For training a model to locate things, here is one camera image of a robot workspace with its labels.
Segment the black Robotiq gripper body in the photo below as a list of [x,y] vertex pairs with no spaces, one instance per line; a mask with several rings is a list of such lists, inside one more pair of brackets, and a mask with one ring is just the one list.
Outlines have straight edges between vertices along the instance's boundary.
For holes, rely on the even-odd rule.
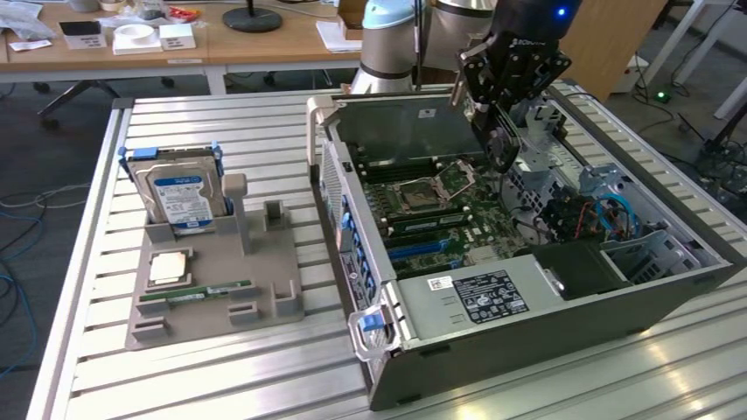
[[581,0],[499,0],[490,25],[489,56],[507,57],[519,46],[559,47]]

